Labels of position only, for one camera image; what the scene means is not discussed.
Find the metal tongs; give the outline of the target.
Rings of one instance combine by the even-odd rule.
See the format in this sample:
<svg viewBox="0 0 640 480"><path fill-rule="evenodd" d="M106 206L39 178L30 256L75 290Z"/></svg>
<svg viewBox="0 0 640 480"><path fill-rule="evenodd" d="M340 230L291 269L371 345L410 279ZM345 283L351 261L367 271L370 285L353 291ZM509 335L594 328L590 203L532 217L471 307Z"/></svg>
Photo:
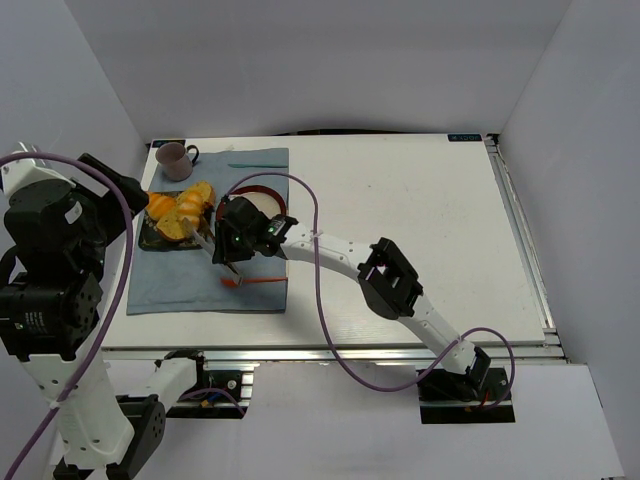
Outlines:
<svg viewBox="0 0 640 480"><path fill-rule="evenodd" d="M183 218L182 224L194 241L211 257L212 263L216 265L217 263L214 261L215 245L208 242L206 238L197 231L193 223L188 218ZM233 263L222 262L217 265L225 272L225 275L221 279L225 285L237 287L243 283L243 275L237 270Z"/></svg>

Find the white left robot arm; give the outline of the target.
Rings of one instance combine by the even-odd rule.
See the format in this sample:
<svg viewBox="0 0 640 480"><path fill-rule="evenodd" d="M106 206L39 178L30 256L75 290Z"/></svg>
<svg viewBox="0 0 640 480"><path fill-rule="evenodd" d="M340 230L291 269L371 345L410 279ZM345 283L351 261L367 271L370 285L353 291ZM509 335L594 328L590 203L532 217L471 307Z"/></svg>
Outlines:
<svg viewBox="0 0 640 480"><path fill-rule="evenodd" d="M105 186L96 194L53 169L57 156L22 145L1 161L13 246L1 260L1 340L48 402L64 446L57 479L104 470L132 479L160 445L167 412L194 387L202 359L194 350L158 361L144 386L119 395L101 345L115 309L99 309L108 246L134 248L134 217L148 198L139 182L90 155L74 166Z"/></svg>

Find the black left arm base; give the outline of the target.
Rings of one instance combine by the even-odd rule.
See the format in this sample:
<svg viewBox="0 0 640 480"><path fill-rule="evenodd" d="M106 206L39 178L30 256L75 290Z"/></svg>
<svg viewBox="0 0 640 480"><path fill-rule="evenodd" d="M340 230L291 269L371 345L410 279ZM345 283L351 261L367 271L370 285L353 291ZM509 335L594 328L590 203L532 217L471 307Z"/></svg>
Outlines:
<svg viewBox="0 0 640 480"><path fill-rule="evenodd" d="M156 370L170 360L189 359L195 363L196 380L177 404L167 411L171 419L242 419L248 406L242 394L244 373L241 370L210 369L203 351L170 351L154 362Z"/></svg>

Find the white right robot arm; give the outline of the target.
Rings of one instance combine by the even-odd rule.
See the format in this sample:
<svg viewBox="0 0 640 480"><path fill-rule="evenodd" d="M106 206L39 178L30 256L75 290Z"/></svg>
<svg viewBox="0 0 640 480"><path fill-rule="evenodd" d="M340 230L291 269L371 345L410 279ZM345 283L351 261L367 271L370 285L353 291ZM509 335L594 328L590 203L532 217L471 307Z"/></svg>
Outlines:
<svg viewBox="0 0 640 480"><path fill-rule="evenodd" d="M240 196L222 200L214 227L215 264L230 267L259 253L345 276L359 285L373 313L399 322L442 358L440 365L456 393L464 400L479 397L490 357L437 312L417 271L393 241L362 244L324 235L284 214L270 218Z"/></svg>

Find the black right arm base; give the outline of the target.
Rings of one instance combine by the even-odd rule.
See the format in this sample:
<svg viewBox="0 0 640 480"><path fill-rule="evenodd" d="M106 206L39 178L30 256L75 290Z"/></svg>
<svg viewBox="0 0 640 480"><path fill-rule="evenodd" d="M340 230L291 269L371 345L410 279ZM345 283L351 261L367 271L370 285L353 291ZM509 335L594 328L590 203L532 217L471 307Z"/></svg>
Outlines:
<svg viewBox="0 0 640 480"><path fill-rule="evenodd" d="M504 368L490 368L481 390L460 388L453 375L437 369L418 383L420 417L423 425L507 424L516 421L512 394L489 409L507 391Z"/></svg>

